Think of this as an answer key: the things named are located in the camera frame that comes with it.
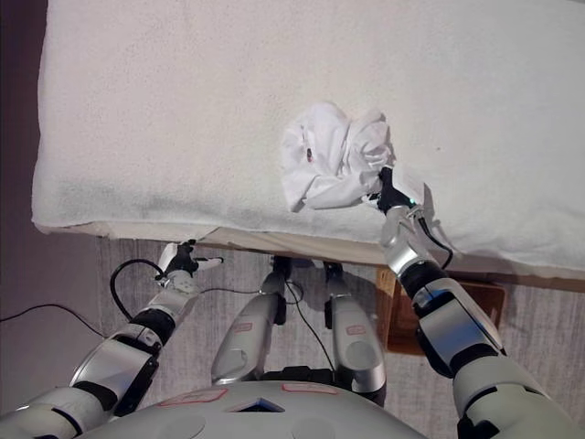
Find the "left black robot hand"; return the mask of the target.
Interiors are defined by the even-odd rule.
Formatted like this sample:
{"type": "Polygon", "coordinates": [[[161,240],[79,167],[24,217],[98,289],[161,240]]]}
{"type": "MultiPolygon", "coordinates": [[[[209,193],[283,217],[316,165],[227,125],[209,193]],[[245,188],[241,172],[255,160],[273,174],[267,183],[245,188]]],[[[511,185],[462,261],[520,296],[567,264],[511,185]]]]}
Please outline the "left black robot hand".
{"type": "Polygon", "coordinates": [[[158,260],[158,266],[163,273],[158,274],[155,279],[160,282],[179,278],[193,280],[197,272],[224,263],[222,257],[196,257],[195,244],[195,240],[168,243],[158,260]]]}

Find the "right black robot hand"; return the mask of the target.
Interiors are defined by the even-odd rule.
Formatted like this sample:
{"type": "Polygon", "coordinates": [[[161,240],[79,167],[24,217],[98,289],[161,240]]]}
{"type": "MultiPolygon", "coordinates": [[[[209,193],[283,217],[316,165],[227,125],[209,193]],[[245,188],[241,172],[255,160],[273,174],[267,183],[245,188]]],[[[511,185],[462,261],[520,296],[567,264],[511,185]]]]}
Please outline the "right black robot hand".
{"type": "Polygon", "coordinates": [[[381,189],[379,192],[365,195],[362,197],[362,201],[383,214],[387,214],[390,209],[395,207],[412,209],[418,206],[418,203],[413,198],[408,197],[393,186],[392,178],[393,169],[384,166],[378,173],[381,189]]]}

